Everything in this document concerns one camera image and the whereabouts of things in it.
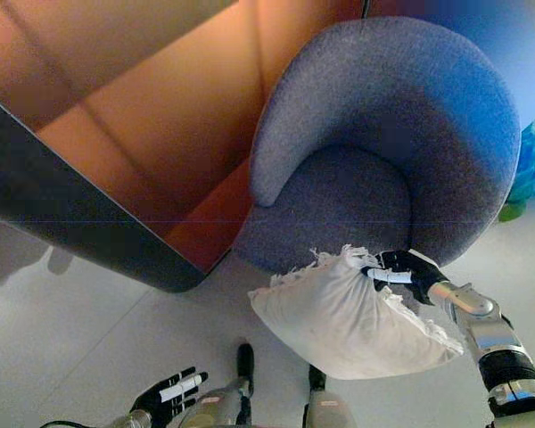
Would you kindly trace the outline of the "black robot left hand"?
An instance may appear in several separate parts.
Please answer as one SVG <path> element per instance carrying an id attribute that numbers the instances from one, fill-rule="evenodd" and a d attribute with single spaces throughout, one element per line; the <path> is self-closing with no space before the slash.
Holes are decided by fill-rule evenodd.
<path id="1" fill-rule="evenodd" d="M 130 411 L 145 412 L 151 427 L 166 427 L 174 417 L 195 404 L 193 395 L 208 377 L 207 372 L 197 373 L 194 366 L 188 367 L 144 391 Z"/>

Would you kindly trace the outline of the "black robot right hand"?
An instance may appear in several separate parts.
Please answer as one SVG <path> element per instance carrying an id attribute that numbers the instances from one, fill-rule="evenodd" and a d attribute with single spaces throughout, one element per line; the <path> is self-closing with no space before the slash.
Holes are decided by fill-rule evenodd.
<path id="1" fill-rule="evenodd" d="M 379 267 L 363 267 L 363 275 L 388 284 L 403 284 L 424 305 L 434 305 L 428 293 L 435 284 L 449 282 L 433 263 L 410 251 L 383 251 L 376 258 Z"/>

